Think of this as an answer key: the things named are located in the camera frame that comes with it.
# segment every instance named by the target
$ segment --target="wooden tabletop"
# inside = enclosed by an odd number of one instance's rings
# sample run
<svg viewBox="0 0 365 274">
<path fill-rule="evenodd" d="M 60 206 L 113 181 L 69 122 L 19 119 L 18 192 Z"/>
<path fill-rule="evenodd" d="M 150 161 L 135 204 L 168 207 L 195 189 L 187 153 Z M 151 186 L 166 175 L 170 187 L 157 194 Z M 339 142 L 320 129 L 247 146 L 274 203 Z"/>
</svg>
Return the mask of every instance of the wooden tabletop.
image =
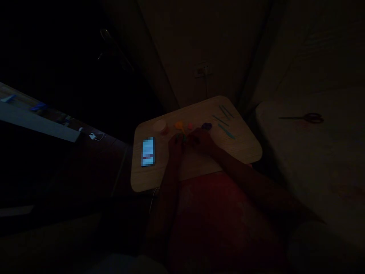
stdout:
<svg viewBox="0 0 365 274">
<path fill-rule="evenodd" d="M 224 105 L 234 116 L 230 121 L 219 109 L 219 105 Z M 226 122 L 224 125 L 212 115 Z M 169 133 L 162 136 L 152 129 L 153 124 L 164 119 L 169 126 Z M 243 121 L 232 102 L 224 96 L 216 96 L 205 101 L 184 107 L 182 109 L 162 115 L 158 118 L 141 123 L 134 134 L 132 171 L 130 183 L 134 191 L 141 192 L 159 187 L 168 161 L 168 141 L 173 135 L 181 131 L 174 128 L 177 121 L 183 121 L 186 134 L 188 123 L 193 123 L 193 128 L 201 127 L 203 123 L 212 123 L 213 127 L 209 131 L 215 143 L 243 163 L 258 161 L 262 156 L 261 145 Z M 236 138 L 235 140 L 226 135 L 218 126 L 224 126 Z M 155 137 L 155 159 L 156 163 L 151 167 L 141 167 L 142 141 L 148 137 Z M 179 180 L 186 180 L 200 175 L 221 171 L 221 167 L 210 157 L 196 153 L 191 148 L 186 148 L 183 156 Z"/>
</svg>

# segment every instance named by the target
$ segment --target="floor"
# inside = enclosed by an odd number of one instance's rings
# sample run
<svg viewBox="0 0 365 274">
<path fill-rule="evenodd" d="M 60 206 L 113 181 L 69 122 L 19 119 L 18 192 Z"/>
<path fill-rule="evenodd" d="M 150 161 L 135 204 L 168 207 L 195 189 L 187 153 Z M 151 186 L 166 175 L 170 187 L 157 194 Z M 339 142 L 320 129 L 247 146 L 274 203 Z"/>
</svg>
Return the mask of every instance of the floor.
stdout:
<svg viewBox="0 0 365 274">
<path fill-rule="evenodd" d="M 132 146 L 77 120 L 70 128 L 83 127 L 74 149 L 60 167 L 47 199 L 47 210 L 87 207 L 97 201 L 113 201 L 103 208 L 97 233 L 99 248 L 137 255 L 149 218 L 153 190 L 136 193 L 130 186 Z"/>
</svg>

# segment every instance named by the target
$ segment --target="teal plastic tool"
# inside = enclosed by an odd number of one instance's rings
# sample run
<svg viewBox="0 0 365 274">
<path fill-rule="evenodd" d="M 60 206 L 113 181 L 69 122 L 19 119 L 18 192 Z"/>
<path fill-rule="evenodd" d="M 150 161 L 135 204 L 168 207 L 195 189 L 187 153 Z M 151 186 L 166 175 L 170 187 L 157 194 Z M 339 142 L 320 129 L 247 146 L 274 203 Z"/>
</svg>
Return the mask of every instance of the teal plastic tool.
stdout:
<svg viewBox="0 0 365 274">
<path fill-rule="evenodd" d="M 187 137 L 186 137 L 186 135 L 185 135 L 184 133 L 178 133 L 178 134 L 176 135 L 176 139 L 177 139 L 177 138 L 179 138 L 179 135 L 180 135 L 180 134 L 182 134 L 182 135 L 183 135 L 182 141 L 183 141 L 183 142 L 186 142 Z"/>
<path fill-rule="evenodd" d="M 228 130 L 226 130 L 221 124 L 218 124 L 218 126 L 224 130 L 224 132 L 229 136 L 231 137 L 232 139 L 236 139 Z"/>
<path fill-rule="evenodd" d="M 229 114 L 230 116 L 232 116 L 232 118 L 234 118 L 234 116 L 233 116 L 233 115 L 232 115 L 232 114 L 228 111 L 228 109 L 226 109 L 226 108 L 225 108 L 225 106 L 223 106 L 223 105 L 222 105 L 222 108 L 224 108 L 224 109 L 226 110 L 226 112 L 228 112 L 228 114 Z"/>
<path fill-rule="evenodd" d="M 224 112 L 224 110 L 222 109 L 222 107 L 221 107 L 221 106 L 219 106 L 219 108 L 221 109 L 221 111 L 223 112 L 223 114 L 226 116 L 226 118 L 227 118 L 228 120 L 231 120 L 231 119 L 228 117 L 228 115 Z"/>
<path fill-rule="evenodd" d="M 229 124 L 223 122 L 221 119 L 219 119 L 218 117 L 216 117 L 215 115 L 212 115 L 214 118 L 216 118 L 218 121 L 221 121 L 223 124 L 225 124 L 226 126 L 229 126 Z"/>
</svg>

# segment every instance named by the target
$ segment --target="blue object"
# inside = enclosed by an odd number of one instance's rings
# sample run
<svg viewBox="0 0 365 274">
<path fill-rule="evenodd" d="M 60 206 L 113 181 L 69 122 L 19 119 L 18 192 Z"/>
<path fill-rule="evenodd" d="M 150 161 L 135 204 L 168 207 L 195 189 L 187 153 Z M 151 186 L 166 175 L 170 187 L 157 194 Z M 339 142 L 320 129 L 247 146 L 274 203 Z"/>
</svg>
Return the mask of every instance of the blue object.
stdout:
<svg viewBox="0 0 365 274">
<path fill-rule="evenodd" d="M 225 124 L 226 126 L 229 126 L 229 124 L 223 122 L 221 119 L 219 119 L 218 117 L 216 117 L 215 115 L 212 115 L 214 118 L 216 118 L 218 121 L 222 122 L 223 124 Z"/>
<path fill-rule="evenodd" d="M 228 130 L 226 130 L 221 124 L 218 124 L 218 126 L 224 130 L 224 132 L 229 136 L 231 137 L 232 139 L 236 139 Z"/>
<path fill-rule="evenodd" d="M 232 118 L 234 118 L 234 116 L 233 116 L 233 115 L 232 115 L 232 114 L 228 111 L 228 109 L 226 109 L 226 108 L 225 108 L 225 106 L 223 106 L 223 105 L 222 105 L 222 108 L 224 108 L 224 109 L 226 110 L 226 112 L 228 112 L 228 114 L 229 114 L 230 116 L 232 116 Z"/>
<path fill-rule="evenodd" d="M 226 118 L 227 118 L 228 120 L 231 120 L 231 119 L 228 117 L 228 115 L 224 112 L 224 110 L 222 109 L 222 107 L 221 107 L 221 106 L 219 106 L 219 108 L 221 109 L 221 111 L 223 112 L 223 114 L 226 116 Z"/>
<path fill-rule="evenodd" d="M 39 102 L 35 107 L 32 107 L 30 110 L 36 112 L 37 110 L 47 109 L 48 106 L 45 103 Z"/>
<path fill-rule="evenodd" d="M 212 128 L 212 124 L 211 123 L 204 123 L 202 124 L 202 129 L 206 129 L 206 130 L 210 130 Z"/>
</svg>

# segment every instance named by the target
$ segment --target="hand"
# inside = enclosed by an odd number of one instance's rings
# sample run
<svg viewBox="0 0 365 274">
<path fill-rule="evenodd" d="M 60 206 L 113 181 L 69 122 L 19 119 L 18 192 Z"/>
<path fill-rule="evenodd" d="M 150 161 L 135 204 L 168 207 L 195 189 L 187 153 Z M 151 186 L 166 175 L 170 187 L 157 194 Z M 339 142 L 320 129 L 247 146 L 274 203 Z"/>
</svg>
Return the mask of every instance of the hand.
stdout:
<svg viewBox="0 0 365 274">
<path fill-rule="evenodd" d="M 182 133 L 179 134 L 179 137 L 175 134 L 168 142 L 169 162 L 180 165 L 185 149 L 183 138 Z"/>
<path fill-rule="evenodd" d="M 196 128 L 187 137 L 187 144 L 199 152 L 211 155 L 218 147 L 205 129 Z"/>
</svg>

